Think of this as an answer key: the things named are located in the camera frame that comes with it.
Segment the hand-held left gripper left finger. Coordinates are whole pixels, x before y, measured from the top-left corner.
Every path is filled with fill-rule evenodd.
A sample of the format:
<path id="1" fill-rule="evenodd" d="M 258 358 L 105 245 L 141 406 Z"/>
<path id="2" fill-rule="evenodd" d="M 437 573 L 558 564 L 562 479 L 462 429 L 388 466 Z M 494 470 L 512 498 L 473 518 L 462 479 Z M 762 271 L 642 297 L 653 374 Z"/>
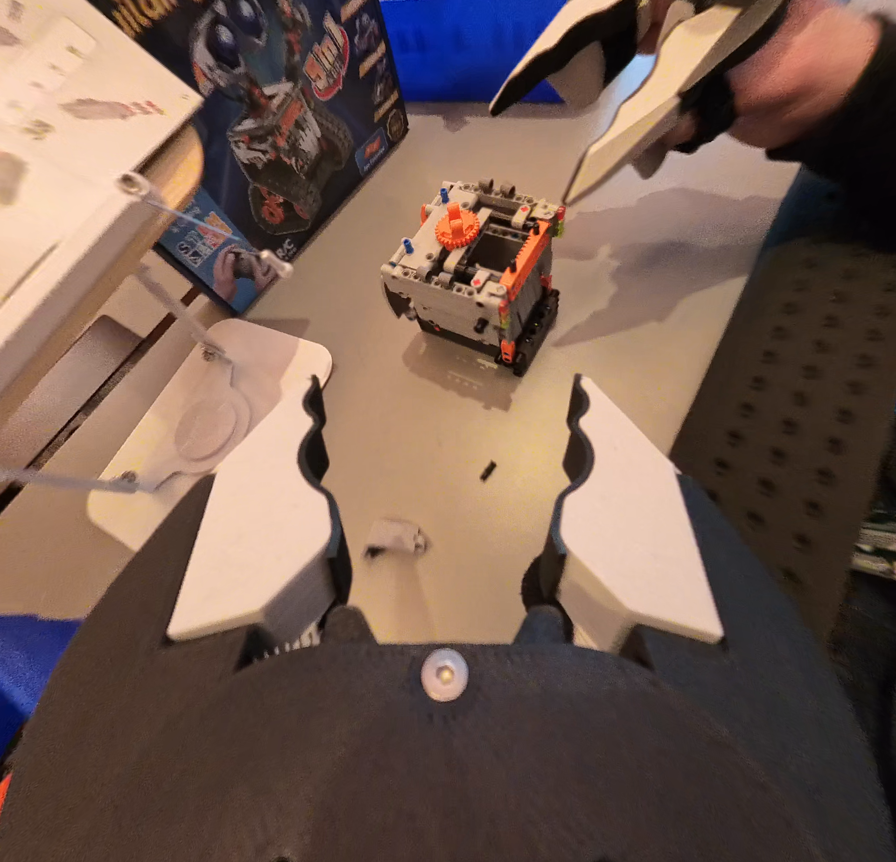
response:
<path id="1" fill-rule="evenodd" d="M 218 465 L 167 628 L 185 642 L 240 627 L 296 644 L 348 601 L 352 564 L 317 376 L 285 394 Z"/>

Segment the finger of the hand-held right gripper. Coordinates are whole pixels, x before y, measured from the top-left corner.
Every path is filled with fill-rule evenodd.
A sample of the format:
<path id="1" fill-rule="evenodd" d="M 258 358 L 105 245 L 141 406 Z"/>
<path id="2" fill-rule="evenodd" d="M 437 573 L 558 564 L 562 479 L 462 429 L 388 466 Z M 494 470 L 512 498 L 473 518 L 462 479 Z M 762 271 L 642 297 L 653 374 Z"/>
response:
<path id="1" fill-rule="evenodd" d="M 547 82 L 575 109 L 594 105 L 632 61 L 651 26 L 651 0 L 567 0 L 489 104 L 493 117 Z"/>
<path id="2" fill-rule="evenodd" d="M 662 157 L 652 149 L 696 106 L 712 79 L 743 63 L 770 38 L 789 3 L 675 0 L 657 38 L 651 71 L 583 151 L 564 205 L 579 202 L 638 160 L 644 160 L 647 175 L 653 174 Z"/>

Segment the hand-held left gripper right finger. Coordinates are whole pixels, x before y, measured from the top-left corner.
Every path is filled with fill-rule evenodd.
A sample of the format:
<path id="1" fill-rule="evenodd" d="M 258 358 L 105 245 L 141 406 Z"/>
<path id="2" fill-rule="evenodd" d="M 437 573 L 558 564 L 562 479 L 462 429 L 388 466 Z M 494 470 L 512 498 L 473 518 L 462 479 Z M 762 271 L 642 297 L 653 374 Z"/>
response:
<path id="1" fill-rule="evenodd" d="M 619 652 L 648 627 L 714 646 L 724 627 L 680 472 L 599 386 L 574 378 L 554 502 L 526 599 L 559 609 L 573 644 Z"/>

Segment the grey orange toy block model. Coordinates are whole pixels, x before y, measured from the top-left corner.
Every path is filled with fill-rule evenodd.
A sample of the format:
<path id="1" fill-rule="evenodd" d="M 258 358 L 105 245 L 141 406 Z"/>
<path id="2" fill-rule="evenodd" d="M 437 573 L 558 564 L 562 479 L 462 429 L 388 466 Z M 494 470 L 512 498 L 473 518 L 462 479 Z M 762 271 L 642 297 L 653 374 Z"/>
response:
<path id="1" fill-rule="evenodd" d="M 444 182 L 381 268 L 387 303 L 521 377 L 557 318 L 553 242 L 565 222 L 566 206 L 513 184 Z"/>

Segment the person's right forearm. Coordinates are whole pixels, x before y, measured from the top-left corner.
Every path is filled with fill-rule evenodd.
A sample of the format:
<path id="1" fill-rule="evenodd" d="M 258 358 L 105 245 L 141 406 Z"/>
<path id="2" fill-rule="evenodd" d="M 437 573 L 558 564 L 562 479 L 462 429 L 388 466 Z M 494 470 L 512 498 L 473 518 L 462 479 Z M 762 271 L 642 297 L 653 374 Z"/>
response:
<path id="1" fill-rule="evenodd" d="M 844 102 L 789 144 L 766 151 L 836 184 L 869 238 L 895 244 L 895 26 L 879 14 L 876 50 Z"/>

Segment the person's right hand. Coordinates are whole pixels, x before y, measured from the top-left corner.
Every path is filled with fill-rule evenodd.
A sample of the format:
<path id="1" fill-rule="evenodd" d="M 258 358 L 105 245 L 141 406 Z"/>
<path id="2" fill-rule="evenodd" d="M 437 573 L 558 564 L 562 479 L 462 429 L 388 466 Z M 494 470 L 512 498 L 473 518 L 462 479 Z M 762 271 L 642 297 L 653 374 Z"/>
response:
<path id="1" fill-rule="evenodd" d="M 845 101 L 881 38 L 879 17 L 839 0 L 790 0 L 774 34 L 727 75 L 728 133 L 764 150 L 798 140 Z"/>

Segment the blue plastic bin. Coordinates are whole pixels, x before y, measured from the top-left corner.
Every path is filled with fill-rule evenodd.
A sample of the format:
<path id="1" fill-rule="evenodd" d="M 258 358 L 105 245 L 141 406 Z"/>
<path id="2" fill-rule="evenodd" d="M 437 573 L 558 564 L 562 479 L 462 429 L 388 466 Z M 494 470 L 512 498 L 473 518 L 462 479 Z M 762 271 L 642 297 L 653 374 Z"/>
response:
<path id="1" fill-rule="evenodd" d="M 566 0 L 382 0 L 407 103 L 489 103 Z"/>

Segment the small grey block panel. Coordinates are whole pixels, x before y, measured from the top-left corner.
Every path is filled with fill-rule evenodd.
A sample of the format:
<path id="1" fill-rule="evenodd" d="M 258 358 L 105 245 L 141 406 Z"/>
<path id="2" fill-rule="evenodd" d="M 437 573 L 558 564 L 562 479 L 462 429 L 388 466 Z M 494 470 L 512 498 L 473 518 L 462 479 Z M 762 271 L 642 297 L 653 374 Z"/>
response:
<path id="1" fill-rule="evenodd" d="M 367 532 L 363 555 L 369 560 L 386 553 L 420 555 L 425 554 L 428 547 L 427 535 L 417 523 L 380 518 Z"/>

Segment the blue robot kit box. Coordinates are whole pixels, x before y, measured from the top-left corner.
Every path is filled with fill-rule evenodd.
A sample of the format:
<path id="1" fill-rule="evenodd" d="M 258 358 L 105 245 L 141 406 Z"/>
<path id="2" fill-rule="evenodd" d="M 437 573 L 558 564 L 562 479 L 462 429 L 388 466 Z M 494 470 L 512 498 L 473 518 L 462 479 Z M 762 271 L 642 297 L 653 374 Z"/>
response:
<path id="1" fill-rule="evenodd" d="M 156 252 L 240 315 L 407 130 L 379 0 L 87 0 L 203 97 L 204 175 Z"/>

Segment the printed task sheet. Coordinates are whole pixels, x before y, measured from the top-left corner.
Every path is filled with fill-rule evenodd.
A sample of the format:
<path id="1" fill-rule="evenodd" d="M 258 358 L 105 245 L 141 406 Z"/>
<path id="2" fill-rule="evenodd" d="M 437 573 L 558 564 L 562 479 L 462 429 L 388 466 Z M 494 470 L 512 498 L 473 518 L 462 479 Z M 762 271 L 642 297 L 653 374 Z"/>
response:
<path id="1" fill-rule="evenodd" d="M 199 95 L 86 0 L 1 0 L 2 304 L 102 234 Z"/>

